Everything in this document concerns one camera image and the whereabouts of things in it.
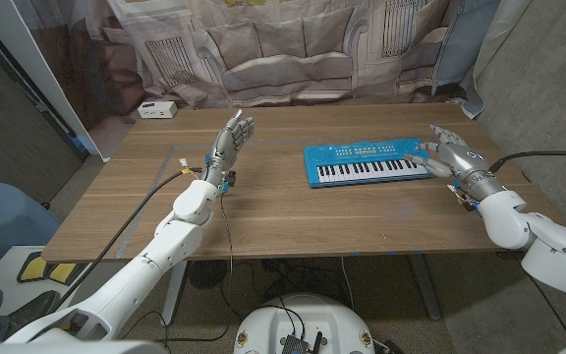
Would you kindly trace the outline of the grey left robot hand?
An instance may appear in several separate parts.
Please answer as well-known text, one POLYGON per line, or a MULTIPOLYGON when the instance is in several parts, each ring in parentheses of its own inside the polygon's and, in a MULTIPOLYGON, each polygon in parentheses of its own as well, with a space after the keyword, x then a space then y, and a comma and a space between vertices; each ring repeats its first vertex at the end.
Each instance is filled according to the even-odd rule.
POLYGON ((241 116, 242 110, 239 109, 220 130, 212 144, 209 162, 200 174, 201 180, 219 186, 234 165, 240 149, 255 132, 254 119, 242 119, 241 116))

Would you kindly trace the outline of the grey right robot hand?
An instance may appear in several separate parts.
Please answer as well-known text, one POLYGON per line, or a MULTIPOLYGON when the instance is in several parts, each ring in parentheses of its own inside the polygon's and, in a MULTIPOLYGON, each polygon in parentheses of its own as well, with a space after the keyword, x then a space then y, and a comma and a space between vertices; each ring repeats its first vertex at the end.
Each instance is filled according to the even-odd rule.
POLYGON ((484 157, 468 147, 459 135, 435 125, 430 128, 437 135, 438 143, 419 144, 418 149, 435 151, 439 161, 407 153, 403 155, 405 160, 421 165, 434 176, 455 177, 477 201, 504 191, 500 181, 488 171, 489 164, 484 157))

